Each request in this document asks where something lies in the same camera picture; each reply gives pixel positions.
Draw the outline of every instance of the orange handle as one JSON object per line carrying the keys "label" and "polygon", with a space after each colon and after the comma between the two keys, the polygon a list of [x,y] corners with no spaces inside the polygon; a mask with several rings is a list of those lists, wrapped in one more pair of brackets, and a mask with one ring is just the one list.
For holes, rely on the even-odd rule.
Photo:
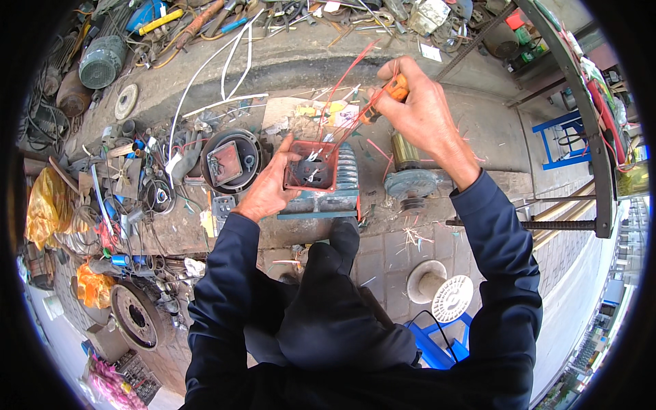
{"label": "orange handle", "polygon": [[[383,88],[383,90],[390,93],[390,96],[398,102],[403,102],[408,97],[410,89],[408,88],[408,80],[403,74],[397,74],[395,80],[390,81],[389,84]],[[380,113],[376,111],[374,107],[370,107],[365,115],[362,117],[362,123],[364,125],[371,125],[376,122],[380,117]]]}

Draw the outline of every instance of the black pants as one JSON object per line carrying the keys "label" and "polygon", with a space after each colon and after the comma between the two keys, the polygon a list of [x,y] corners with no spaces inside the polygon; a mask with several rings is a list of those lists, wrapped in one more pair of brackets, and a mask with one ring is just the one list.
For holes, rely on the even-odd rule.
{"label": "black pants", "polygon": [[349,277],[359,247],[355,218],[337,218],[329,239],[330,245],[310,247],[300,286],[257,272],[246,349],[259,363],[306,370],[412,364],[412,332],[402,325],[383,327]]}

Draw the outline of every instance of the dark blue jacket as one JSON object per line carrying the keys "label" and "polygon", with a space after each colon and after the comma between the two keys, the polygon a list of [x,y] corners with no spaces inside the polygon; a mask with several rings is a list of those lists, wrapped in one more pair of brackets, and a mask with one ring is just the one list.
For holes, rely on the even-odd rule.
{"label": "dark blue jacket", "polygon": [[195,288],[189,313],[192,362],[184,408],[526,409],[533,387],[542,299],[533,240],[490,176],[451,200],[480,272],[482,309],[472,320],[470,355],[448,371],[400,366],[374,373],[310,372],[262,363],[246,367],[243,326],[251,297],[259,227],[232,214]]}

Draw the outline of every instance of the blue stool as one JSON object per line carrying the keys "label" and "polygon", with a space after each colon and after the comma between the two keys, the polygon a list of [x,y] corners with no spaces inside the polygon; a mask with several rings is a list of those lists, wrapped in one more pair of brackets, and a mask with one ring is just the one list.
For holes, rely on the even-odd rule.
{"label": "blue stool", "polygon": [[[563,152],[562,155],[560,155],[560,157],[557,158],[555,161],[553,161],[551,158],[551,150],[546,140],[546,135],[544,135],[544,130],[554,127],[560,127],[561,130],[565,133],[563,137],[566,137],[567,145],[564,146],[569,146],[569,151]],[[581,162],[588,162],[592,160],[590,150],[587,147],[581,148],[579,150],[574,150],[572,148],[573,142],[570,142],[569,136],[570,135],[576,137],[578,136],[570,134],[567,131],[568,129],[573,129],[574,130],[573,134],[579,134],[578,136],[580,136],[580,134],[585,133],[585,130],[583,129],[583,120],[581,119],[581,115],[579,114],[578,110],[573,111],[569,114],[565,114],[561,117],[554,118],[550,121],[547,121],[546,123],[541,123],[540,125],[536,125],[535,127],[532,128],[532,131],[534,133],[540,132],[540,134],[542,135],[542,142],[544,143],[544,149],[546,150],[546,158],[548,160],[548,163],[542,165],[543,170],[547,171],[549,169],[566,167],[568,165],[578,164]],[[582,140],[583,142],[585,142],[586,145],[588,144],[587,138],[582,138]]]}
{"label": "blue stool", "polygon": [[[469,339],[469,326],[472,324],[472,317],[467,313],[463,313],[456,320],[450,321],[449,323],[441,323],[440,325],[442,326],[442,330],[444,330],[458,321],[464,323],[464,335],[462,336],[462,342],[454,340],[451,348],[460,361],[469,356],[469,350],[467,350],[465,346]],[[455,359],[451,356],[451,351],[448,349],[446,351],[442,350],[442,348],[430,338],[431,334],[440,331],[440,328],[436,324],[421,328],[416,323],[412,323],[408,326],[408,329],[410,329],[415,335],[415,344],[417,345],[417,348],[422,351],[421,358],[431,369],[448,370],[455,364]]]}

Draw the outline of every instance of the hand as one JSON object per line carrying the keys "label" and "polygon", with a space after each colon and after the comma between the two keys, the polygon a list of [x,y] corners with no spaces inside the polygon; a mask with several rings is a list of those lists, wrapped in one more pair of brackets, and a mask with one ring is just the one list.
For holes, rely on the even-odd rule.
{"label": "hand", "polygon": [[405,76],[410,88],[405,103],[383,92],[374,107],[410,144],[430,155],[464,191],[476,181],[480,167],[453,124],[442,86],[429,79],[410,56],[388,61],[378,71],[378,77],[388,81],[395,71]]}
{"label": "hand", "polygon": [[287,135],[269,165],[255,178],[248,194],[232,209],[232,212],[258,223],[265,216],[281,211],[291,199],[300,195],[300,190],[283,189],[287,163],[301,159],[300,155],[289,152],[293,140],[292,134]]}

